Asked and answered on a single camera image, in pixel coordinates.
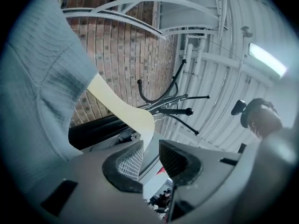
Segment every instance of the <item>fluorescent light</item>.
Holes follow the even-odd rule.
[[[272,70],[279,74],[280,77],[282,77],[286,72],[286,67],[278,59],[253,43],[249,44],[249,55],[269,66]]]

